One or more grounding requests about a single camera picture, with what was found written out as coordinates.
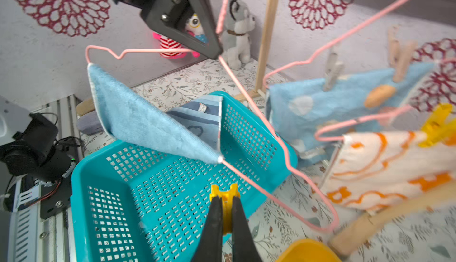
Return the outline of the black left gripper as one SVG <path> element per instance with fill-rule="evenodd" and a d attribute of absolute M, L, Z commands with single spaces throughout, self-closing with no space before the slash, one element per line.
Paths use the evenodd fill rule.
<path fill-rule="evenodd" d="M 142 8 L 147 26 L 210 59 L 222 54 L 210 0 L 113 0 Z"/>

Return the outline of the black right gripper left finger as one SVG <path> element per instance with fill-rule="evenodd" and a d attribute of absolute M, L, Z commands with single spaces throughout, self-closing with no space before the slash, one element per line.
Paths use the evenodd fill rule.
<path fill-rule="evenodd" d="M 223 203 L 220 197 L 211 200 L 201 239 L 192 262 L 221 262 L 223 242 Z"/>

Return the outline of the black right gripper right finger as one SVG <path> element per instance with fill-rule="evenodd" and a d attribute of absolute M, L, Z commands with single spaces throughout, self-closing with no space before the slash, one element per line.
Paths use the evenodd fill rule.
<path fill-rule="evenodd" d="M 232 256 L 233 262 L 262 262 L 239 197 L 232 204 Z"/>

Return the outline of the light blue towel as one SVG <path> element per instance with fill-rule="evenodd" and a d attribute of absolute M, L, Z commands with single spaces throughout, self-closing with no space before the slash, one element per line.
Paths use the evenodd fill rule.
<path fill-rule="evenodd" d="M 223 96 L 204 95 L 163 112 L 101 67 L 90 63 L 87 73 L 97 116 L 111 137 L 208 164 L 222 163 Z"/>

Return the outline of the blue spotted towel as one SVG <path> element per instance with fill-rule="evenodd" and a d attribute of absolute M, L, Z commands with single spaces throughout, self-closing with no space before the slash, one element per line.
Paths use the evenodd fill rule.
<path fill-rule="evenodd" d="M 274 84 L 266 95 L 266 117 L 298 158 L 312 165 L 330 157 L 323 150 L 326 144 L 314 137 L 318 129 L 405 105 L 433 68 L 431 62 L 414 63 L 399 83 L 393 81 L 392 68 L 344 75 L 327 92 L 323 78 Z M 369 93 L 384 85 L 395 88 L 392 97 L 378 107 L 365 107 Z"/>

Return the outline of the grey clothespin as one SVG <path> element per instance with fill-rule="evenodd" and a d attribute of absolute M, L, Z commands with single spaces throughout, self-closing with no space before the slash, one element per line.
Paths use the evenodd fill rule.
<path fill-rule="evenodd" d="M 335 45 L 330 48 L 328 53 L 325 66 L 325 82 L 322 88 L 323 92 L 330 91 L 344 71 L 344 63 L 338 60 L 338 56 L 338 47 Z"/>

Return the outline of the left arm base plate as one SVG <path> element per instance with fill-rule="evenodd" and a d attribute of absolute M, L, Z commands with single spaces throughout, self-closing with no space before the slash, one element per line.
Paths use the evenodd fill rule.
<path fill-rule="evenodd" d="M 55 191 L 57 185 L 58 184 L 55 183 L 50 187 L 40 187 L 43 196 L 52 193 L 47 199 L 40 200 L 38 203 L 36 203 L 38 205 L 40 218 L 43 220 L 49 219 L 52 216 L 62 213 L 71 206 L 71 179 L 63 178 L 60 180 L 60 185 Z"/>

